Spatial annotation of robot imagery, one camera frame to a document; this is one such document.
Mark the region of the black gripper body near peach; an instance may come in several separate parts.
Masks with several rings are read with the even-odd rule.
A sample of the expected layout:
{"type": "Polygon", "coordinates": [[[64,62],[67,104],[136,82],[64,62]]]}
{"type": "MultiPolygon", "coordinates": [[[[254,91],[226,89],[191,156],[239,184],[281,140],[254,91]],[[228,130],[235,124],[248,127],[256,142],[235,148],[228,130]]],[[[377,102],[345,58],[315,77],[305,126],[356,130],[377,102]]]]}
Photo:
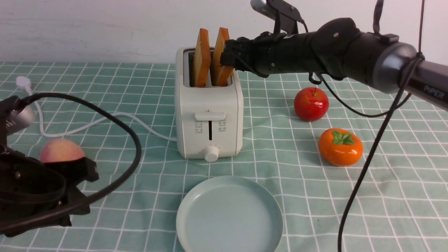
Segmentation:
{"type": "Polygon", "coordinates": [[[99,179],[86,157],[42,163],[2,145],[0,159],[1,225],[85,199],[77,185],[99,179]]]}

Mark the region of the black gripper body at toaster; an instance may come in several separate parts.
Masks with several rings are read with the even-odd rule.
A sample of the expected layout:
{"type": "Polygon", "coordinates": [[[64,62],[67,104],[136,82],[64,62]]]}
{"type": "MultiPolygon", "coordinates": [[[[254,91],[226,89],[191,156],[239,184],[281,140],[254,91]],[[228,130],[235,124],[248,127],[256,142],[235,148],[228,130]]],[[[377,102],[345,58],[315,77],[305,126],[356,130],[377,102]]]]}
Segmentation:
{"type": "Polygon", "coordinates": [[[225,41],[219,62],[261,78],[272,74],[317,73],[317,56],[311,45],[313,35],[266,31],[254,39],[230,39],[225,41]]]}

